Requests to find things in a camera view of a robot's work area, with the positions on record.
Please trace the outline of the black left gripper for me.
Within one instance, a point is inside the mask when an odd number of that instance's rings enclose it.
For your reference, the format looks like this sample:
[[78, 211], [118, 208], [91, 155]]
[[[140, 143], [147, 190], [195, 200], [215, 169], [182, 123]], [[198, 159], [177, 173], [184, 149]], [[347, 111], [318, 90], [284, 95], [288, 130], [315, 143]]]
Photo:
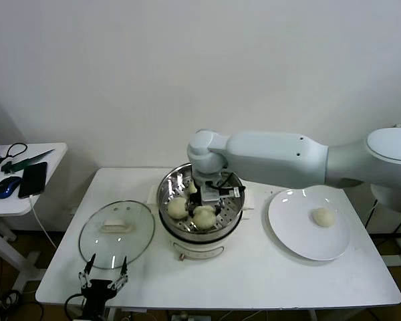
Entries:
[[127, 257], [124, 257], [120, 275], [115, 281], [90, 281], [90, 272], [94, 265], [95, 258], [96, 254], [93, 254], [85, 265], [84, 270], [78, 274], [81, 293], [86, 299], [82, 310], [82, 320], [103, 320], [106, 302], [114, 298], [117, 294], [117, 290], [121, 290], [127, 283]]

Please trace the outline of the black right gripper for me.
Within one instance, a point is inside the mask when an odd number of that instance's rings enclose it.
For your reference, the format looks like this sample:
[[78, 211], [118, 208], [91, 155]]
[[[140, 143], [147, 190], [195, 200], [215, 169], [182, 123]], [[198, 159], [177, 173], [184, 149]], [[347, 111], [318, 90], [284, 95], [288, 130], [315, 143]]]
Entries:
[[[189, 216], [193, 216], [194, 207], [202, 205], [202, 197], [201, 192], [197, 191], [196, 193], [190, 194], [190, 199], [186, 200], [186, 211], [188, 212]], [[215, 215], [219, 215], [221, 213], [221, 206], [215, 205]]]

